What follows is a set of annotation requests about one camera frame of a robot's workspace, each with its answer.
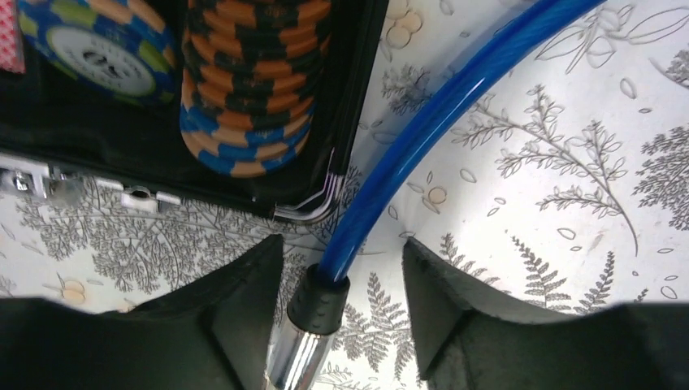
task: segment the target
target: poker chip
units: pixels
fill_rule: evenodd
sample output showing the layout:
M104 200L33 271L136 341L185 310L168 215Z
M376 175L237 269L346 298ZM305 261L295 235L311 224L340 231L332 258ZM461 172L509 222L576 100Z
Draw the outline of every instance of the poker chip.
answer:
M211 10L190 8L192 13L198 13L205 20L206 25L218 34L230 39L256 45L277 46L304 41L311 37L325 37L330 33L331 18L327 16L316 24L295 28L270 28L257 30L240 24L228 22Z
M326 54L327 46L330 42L330 38L327 38L318 49L296 58L250 61L232 57L215 49L202 36L192 35L190 40L194 49L206 63L227 72L253 75L259 79L287 77L295 73L309 71L315 63L323 61L323 56Z
M330 13L329 0L310 0L296 5L254 4L238 0L200 0L219 16L251 28L300 27L315 24Z
M320 62L314 63L311 69L303 73L276 79L254 78L252 76L235 75L229 71L218 69L207 63L190 42L182 44L186 65L195 80L207 82L227 93L237 93L243 96L275 96L292 92L320 77L322 67Z
M297 134L282 141L261 144L257 146L236 147L220 142L198 128L193 128L190 134L209 153L215 157L228 158L234 161L264 161L287 153L293 149L309 133L310 126L303 126Z
M143 0L76 0L143 37L174 67L176 40L160 16Z
M164 104L175 96L169 60L135 29L71 0L18 6L26 40L75 80L133 104Z
M197 85L202 98L217 107L227 110L243 111L251 115L269 115L289 110L301 102L313 101L314 91L318 79L290 93L283 93L270 97L244 97L234 93L224 93L210 83L196 80L189 72L189 76Z
M220 158L204 149L201 144L190 134L194 131L193 124L182 111L180 115L180 129L182 139L187 145L189 152L202 164L219 174L228 175L235 178L248 179L252 177L264 176L266 173L275 171L291 162L304 149L308 141L308 134L299 141L293 148L276 158L263 161L243 162L227 158Z
M198 15L190 12L188 18L189 31L192 34L202 35L215 49L239 59L256 61L260 59L293 59L318 49L322 43L318 37L313 36L303 41L292 44L278 45L251 45L240 40L225 37L210 28L204 27L198 20Z
M310 97L308 100L299 103L289 110L269 115L251 115L237 110L227 110L208 102L201 96L196 85L194 85L189 77L183 77L182 85L182 93L191 91L191 99L194 106L204 115L214 118L223 126L242 128L247 131L266 130L290 124L296 118L304 115L314 102L314 99Z
M181 137L236 178L295 159L311 132L330 42L325 0L188 0Z

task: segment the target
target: chrome metal cylinder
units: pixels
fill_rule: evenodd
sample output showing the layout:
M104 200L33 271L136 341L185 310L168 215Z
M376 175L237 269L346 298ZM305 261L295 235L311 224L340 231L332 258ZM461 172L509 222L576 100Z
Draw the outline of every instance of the chrome metal cylinder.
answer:
M311 389L334 337L303 331L285 315L268 364L266 390Z

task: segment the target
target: metal latch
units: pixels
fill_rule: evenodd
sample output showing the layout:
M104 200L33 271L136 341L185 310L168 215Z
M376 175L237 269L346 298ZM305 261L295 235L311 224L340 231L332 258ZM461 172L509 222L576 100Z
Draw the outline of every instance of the metal latch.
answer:
M120 192L119 203L122 207L144 211L146 213L162 213L170 206L179 206L182 204L182 198L172 195L170 193L156 192L152 193L146 187L140 185L125 186L117 180L104 179L102 177L95 178L96 185L106 189L114 189Z
M79 204L84 185L77 174L59 167L0 153L0 191L29 195L56 206Z

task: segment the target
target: fern print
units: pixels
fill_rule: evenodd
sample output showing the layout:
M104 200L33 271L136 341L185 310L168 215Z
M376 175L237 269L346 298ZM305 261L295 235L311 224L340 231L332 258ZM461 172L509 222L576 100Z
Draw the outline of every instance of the fern print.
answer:
M643 194L639 207L661 206L672 211L671 228L689 230L689 125L673 128L669 135L658 134L646 142L641 153L654 157L636 172L643 177L634 195Z
M609 297L611 285L613 283L613 271L615 269L615 253L608 252L608 258L605 262L605 267L603 268L603 273L599 275L600 280L596 282L595 288L590 288L587 293L584 294L586 299L579 300L581 306L576 306L574 311L577 314L585 315L595 313L598 310L603 309L605 298Z
M440 255L444 256L444 260L453 267L459 268L459 271L474 276L476 279L479 279L484 272L488 271L487 268L474 268L476 262L464 262L465 256L463 254L457 256L457 246L454 243L452 233L447 233L440 238ZM500 278L491 276L483 279L483 282L490 286L498 280Z
M470 129L464 131L453 129L459 137L453 143L461 143L475 149L493 137L507 141L515 131L531 136L518 153L508 149L501 151L502 157L496 160L500 175L507 179L523 167L559 171L560 176L576 176L584 186L572 184L568 189L556 186L552 194L536 202L540 210L555 207L564 210L570 206L589 209L598 219L620 216L625 220L634 240L635 253L639 253L639 242L629 216L622 208L613 193L612 183L627 174L623 169L624 157L613 156L622 143L615 140L601 122L593 121L586 126L579 136L565 138L557 133L557 116L564 111L550 96L545 93L543 85L536 85L526 93L534 98L525 113L531 115L531 121L520 124L509 118L506 110L496 113L490 102L495 95L487 94L474 105L470 116ZM574 151L583 152L588 160L578 157Z
M526 300L526 302L549 310L571 310L571 306L563 304L563 301L569 301L572 297L557 291L565 284L567 278L556 280L557 270L548 273L550 263L544 262L541 258L537 258L535 254L531 252L531 248L525 246L517 237L513 236L512 242L522 254L522 258L526 259L524 265L526 266L526 270L530 273L526 277L529 284L526 285L527 290L524 293L533 297L542 297L542 299L539 300Z
M400 380L414 356L409 314L401 308L401 303L392 303L392 297L383 290L374 272L370 274L367 292L370 318L347 304L344 308L344 326L332 348L343 349L352 361L365 357L375 372L379 371L380 363L394 348L395 378Z
M340 366L333 366L330 362L321 370L315 380L317 384L327 384L332 386L332 390L380 390L370 384L354 381L352 371Z
M0 297L12 297L12 291L17 288L15 282L0 275Z
M390 99L388 103L397 115L416 112L432 97L433 93L427 89L430 81L429 72L423 68L417 69L405 65L400 71L392 68L383 74L383 98Z
M641 303L646 299L646 294L648 294L648 288L641 290L641 293L634 299L634 303Z
M689 50L680 50L672 59L669 67L664 69L656 60L651 59L651 64L665 78L676 85L689 90Z

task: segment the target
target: blue and green poker chip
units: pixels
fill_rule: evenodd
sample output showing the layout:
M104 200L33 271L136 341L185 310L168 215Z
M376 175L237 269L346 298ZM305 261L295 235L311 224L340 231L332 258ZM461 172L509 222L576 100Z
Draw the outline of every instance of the blue and green poker chip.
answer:
M71 0L19 0L19 26L50 63L116 100L170 102L172 65L155 45L126 25Z

